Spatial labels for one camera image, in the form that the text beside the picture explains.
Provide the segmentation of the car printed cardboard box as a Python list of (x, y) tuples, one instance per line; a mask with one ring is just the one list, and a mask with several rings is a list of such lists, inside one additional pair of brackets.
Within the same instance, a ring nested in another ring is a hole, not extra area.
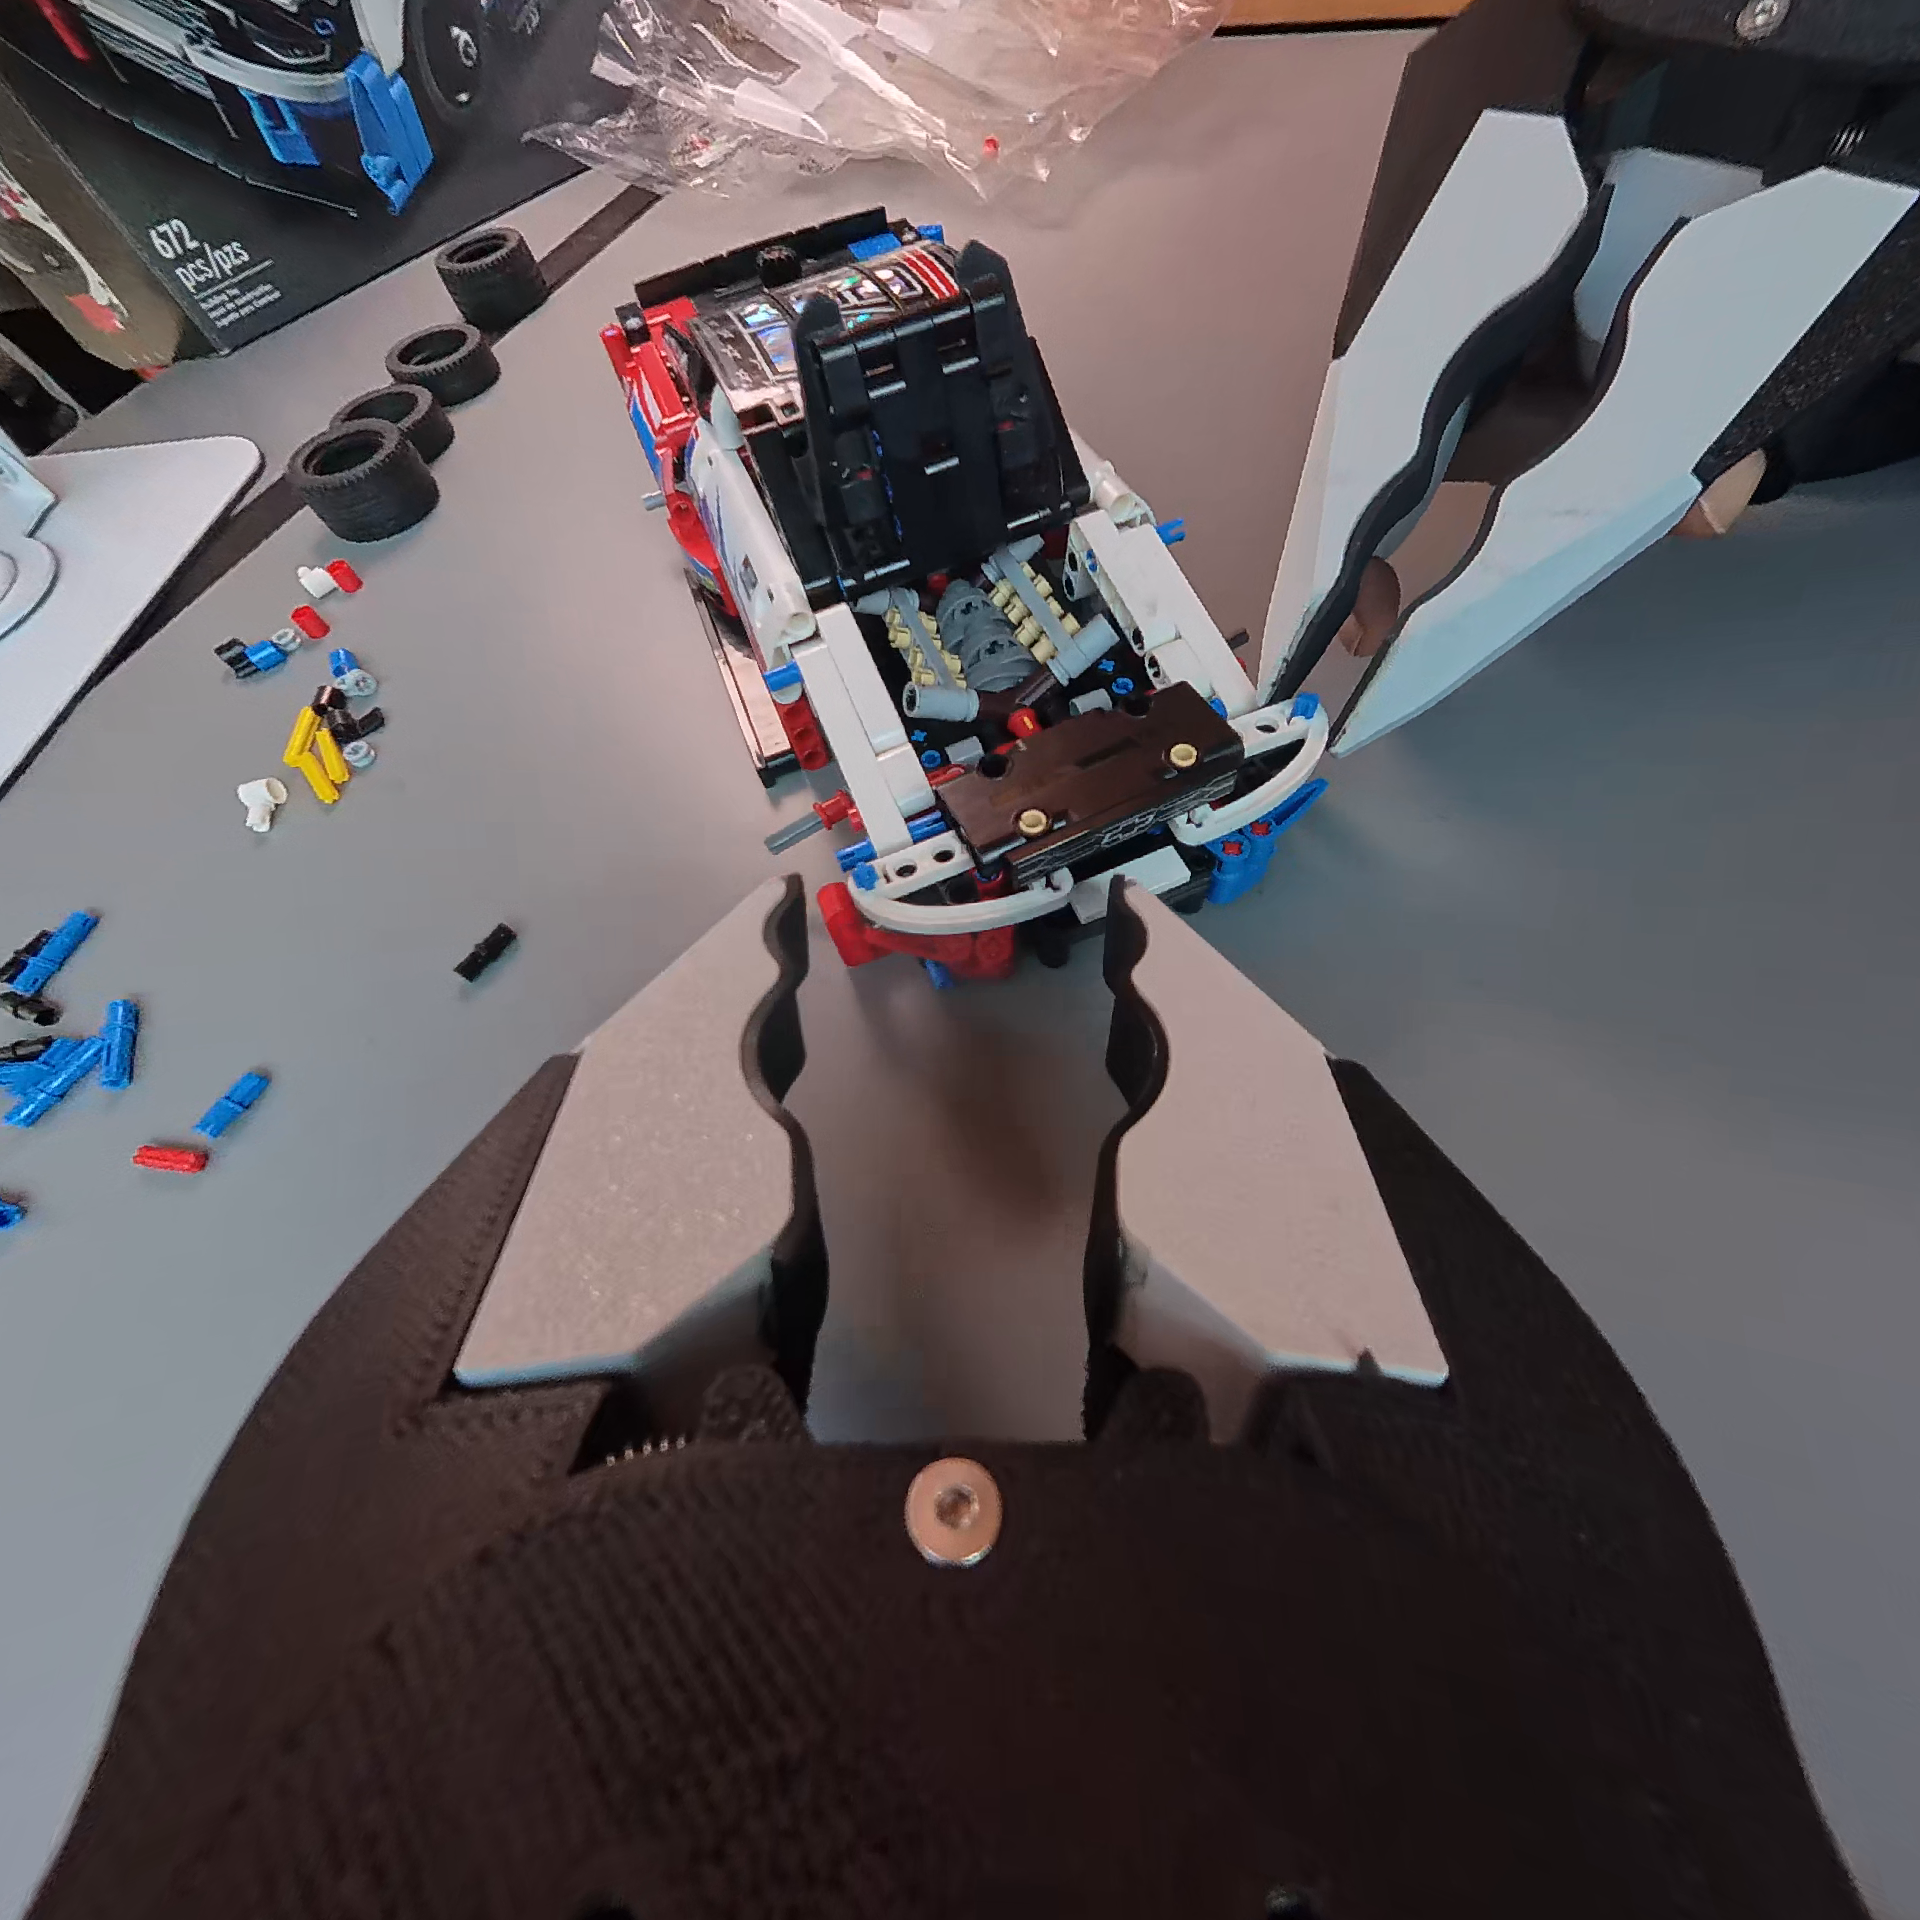
[(606, 12), (6, 4), (6, 260), (128, 367), (232, 351), (580, 173)]

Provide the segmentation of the white metal book stand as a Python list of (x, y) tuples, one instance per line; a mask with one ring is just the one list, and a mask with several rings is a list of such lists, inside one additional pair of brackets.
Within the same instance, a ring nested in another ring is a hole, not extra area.
[(41, 454), (2, 438), (2, 780), (259, 470), (236, 436)]

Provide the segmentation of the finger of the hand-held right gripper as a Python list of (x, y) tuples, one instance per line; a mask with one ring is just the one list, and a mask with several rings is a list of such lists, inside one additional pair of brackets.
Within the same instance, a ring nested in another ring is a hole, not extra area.
[(1334, 754), (1434, 708), (1665, 538), (1710, 443), (1914, 203), (1914, 183), (1820, 166), (1676, 224), (1624, 292), (1590, 412), (1404, 614)]
[(1395, 109), (1265, 621), (1267, 698), (1303, 687), (1424, 514), (1590, 194), (1558, 108)]

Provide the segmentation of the black white brick bumper assembly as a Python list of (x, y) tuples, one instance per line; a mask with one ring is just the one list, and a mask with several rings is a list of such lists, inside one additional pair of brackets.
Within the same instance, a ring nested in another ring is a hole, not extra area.
[(818, 893), (849, 966), (905, 954), (963, 979), (999, 979), (1017, 932), (1073, 936), (1131, 879), (1178, 904), (1224, 904), (1260, 883), (1280, 835), (1323, 790), (1328, 714), (1302, 692), (1227, 715), (1187, 683), (1068, 715), (951, 766)]

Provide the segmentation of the person's right hand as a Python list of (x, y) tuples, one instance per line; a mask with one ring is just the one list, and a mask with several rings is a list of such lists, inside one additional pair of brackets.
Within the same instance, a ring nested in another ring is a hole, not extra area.
[[(1766, 450), (1710, 482), (1704, 498), (1671, 528), (1671, 538), (1713, 540), (1734, 530), (1751, 507), (1795, 487), (1873, 474), (1918, 452), (1918, 350), (1912, 347), (1873, 376), (1852, 376), (1795, 418)], [(1496, 487), (1450, 478), (1400, 538), (1392, 552), (1368, 563), (1353, 612), (1335, 639), (1356, 658), (1380, 652), (1404, 605), (1440, 586), (1459, 565), (1487, 516)]]

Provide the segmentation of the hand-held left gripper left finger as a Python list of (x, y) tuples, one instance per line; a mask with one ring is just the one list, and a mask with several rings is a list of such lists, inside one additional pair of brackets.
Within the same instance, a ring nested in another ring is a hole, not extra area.
[(810, 1392), (826, 1229), (785, 1100), (806, 1066), (798, 876), (756, 887), (576, 1048), (452, 1379), (630, 1375), (690, 1396), (767, 1362)]

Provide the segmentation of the cluster of small mixed bricks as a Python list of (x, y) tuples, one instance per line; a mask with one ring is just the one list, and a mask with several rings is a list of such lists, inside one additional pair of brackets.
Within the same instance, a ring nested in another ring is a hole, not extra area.
[(298, 667), (318, 674), (288, 726), (280, 766), (318, 804), (331, 810), (347, 784), (377, 762), (387, 714), (377, 704), (377, 674), (352, 646), (338, 642), (330, 620), (331, 604), (363, 589), (359, 570), (347, 560), (305, 563), (295, 580), (303, 596), (278, 628), (228, 636), (211, 652), (226, 678), (241, 686)]

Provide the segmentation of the grey desk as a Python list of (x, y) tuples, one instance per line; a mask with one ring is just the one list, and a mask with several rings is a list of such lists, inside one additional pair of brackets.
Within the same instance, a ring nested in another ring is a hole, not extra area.
[[(884, 203), (1016, 268), (1071, 421), (1257, 630), (1419, 34), (1193, 46), (1057, 178), (672, 199), (502, 344), (444, 506), (330, 612), (392, 717), (241, 826), (316, 672), (239, 686), (284, 523), (6, 798), (6, 946), (86, 908), (64, 1020), (132, 1091), (6, 1134), (6, 1916), (32, 1899), (209, 1476), (346, 1270), (539, 1068), (778, 864), (596, 341), (633, 282)], [(518, 946), (452, 966), (494, 924)], [(1707, 1499), (1820, 1804), (1916, 1916), (1916, 468), (1665, 540), (1335, 768), (1196, 922), (1374, 1069), (1583, 1300)], [(132, 1167), (242, 1071), (194, 1176)]]

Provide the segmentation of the crumpled clear plastic bag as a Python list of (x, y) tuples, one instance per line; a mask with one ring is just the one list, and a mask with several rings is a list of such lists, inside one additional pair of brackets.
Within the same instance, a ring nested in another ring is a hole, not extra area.
[(532, 139), (657, 194), (899, 159), (983, 200), (1046, 180), (1209, 38), (1216, 3), (603, 4), (592, 91)]

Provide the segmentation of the pile of blue connector pins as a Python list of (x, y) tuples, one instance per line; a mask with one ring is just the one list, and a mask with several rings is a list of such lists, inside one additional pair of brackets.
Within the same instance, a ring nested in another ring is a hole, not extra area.
[[(60, 924), (40, 927), (6, 956), (6, 1020), (27, 1027), (23, 1037), (2, 1045), (6, 1134), (38, 1126), (86, 1088), (121, 1095), (138, 1078), (139, 1002), (130, 996), (107, 998), (94, 1028), (66, 1031), (62, 1027), (64, 1008), (54, 994), (58, 975), (81, 954), (98, 924), (98, 917), (88, 910), (72, 911)], [(211, 1152), (251, 1116), (270, 1088), (273, 1077), (268, 1071), (242, 1071), (193, 1122), (193, 1141), (155, 1143), (199, 1144)]]

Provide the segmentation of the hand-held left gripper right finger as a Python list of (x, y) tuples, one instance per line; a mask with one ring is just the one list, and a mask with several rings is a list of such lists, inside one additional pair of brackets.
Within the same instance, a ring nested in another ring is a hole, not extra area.
[(1323, 1045), (1136, 879), (1103, 975), (1122, 1110), (1095, 1162), (1084, 1260), (1086, 1436), (1150, 1371), (1240, 1438), (1280, 1375), (1450, 1380), (1434, 1322)]

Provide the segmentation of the toy brick race car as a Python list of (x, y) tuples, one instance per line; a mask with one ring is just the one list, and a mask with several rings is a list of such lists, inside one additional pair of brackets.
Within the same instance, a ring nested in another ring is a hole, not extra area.
[[(638, 282), (603, 347), (760, 780), (838, 780), (769, 840), (835, 836), (827, 885), (870, 836), (902, 851), (951, 766), (1073, 714), (1302, 694), (1262, 694), (1184, 523), (1074, 436), (978, 243), (883, 207), (786, 231)], [(1095, 925), (1022, 927), (1009, 974)]]

